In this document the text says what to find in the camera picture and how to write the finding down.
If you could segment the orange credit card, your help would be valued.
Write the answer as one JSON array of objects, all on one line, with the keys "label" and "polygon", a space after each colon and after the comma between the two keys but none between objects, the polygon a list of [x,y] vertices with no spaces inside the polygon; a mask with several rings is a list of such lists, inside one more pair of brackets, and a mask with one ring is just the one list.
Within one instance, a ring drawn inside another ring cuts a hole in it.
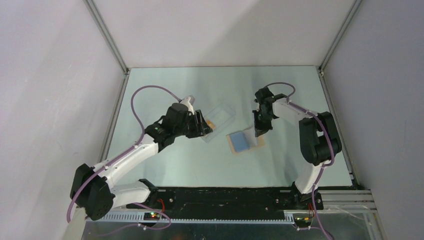
[{"label": "orange credit card", "polygon": [[212,130],[214,130],[214,129],[216,128],[216,125],[215,125],[213,122],[211,122],[210,120],[207,120],[207,121],[206,121],[206,123],[208,124],[208,126],[209,126]]}]

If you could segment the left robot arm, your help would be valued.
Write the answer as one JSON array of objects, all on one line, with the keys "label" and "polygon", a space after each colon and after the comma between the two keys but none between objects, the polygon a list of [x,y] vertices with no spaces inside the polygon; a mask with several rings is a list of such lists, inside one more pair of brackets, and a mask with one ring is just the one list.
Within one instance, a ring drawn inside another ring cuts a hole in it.
[{"label": "left robot arm", "polygon": [[70,191],[71,205],[84,209],[86,217],[96,221],[111,209],[141,203],[153,208],[158,202],[154,186],[147,180],[119,185],[118,181],[138,164],[160,153],[178,137],[204,137],[213,132],[200,110],[190,103],[173,103],[165,115],[149,125],[141,142],[135,143],[114,159],[94,166],[80,165]]}]

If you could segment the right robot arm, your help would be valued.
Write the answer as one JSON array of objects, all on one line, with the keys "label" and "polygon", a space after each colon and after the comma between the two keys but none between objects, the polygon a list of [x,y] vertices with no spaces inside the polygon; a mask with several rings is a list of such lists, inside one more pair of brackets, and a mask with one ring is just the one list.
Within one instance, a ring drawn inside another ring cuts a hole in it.
[{"label": "right robot arm", "polygon": [[254,96],[255,137],[272,130],[272,120],[282,118],[298,126],[300,152],[306,164],[292,184],[290,201],[295,208],[304,209],[311,199],[316,199],[324,170],[335,163],[335,156],[342,151],[335,119],[328,111],[316,112],[294,103],[289,95],[273,94],[267,86]]}]

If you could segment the blue credit card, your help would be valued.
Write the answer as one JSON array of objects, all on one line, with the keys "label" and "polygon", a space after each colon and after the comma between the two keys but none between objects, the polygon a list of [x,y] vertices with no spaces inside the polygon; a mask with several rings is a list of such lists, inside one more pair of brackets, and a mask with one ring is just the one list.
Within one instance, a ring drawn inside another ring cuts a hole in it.
[{"label": "blue credit card", "polygon": [[249,141],[242,131],[230,134],[229,139],[235,153],[244,152],[250,149]]}]

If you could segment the beige leather card holder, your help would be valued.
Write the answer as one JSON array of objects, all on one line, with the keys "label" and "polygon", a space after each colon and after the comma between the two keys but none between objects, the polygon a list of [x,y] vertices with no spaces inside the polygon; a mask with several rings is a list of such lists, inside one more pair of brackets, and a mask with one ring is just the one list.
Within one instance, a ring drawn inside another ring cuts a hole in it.
[{"label": "beige leather card holder", "polygon": [[265,146],[263,136],[256,137],[254,128],[236,131],[226,136],[229,148],[233,154],[240,154]]}]

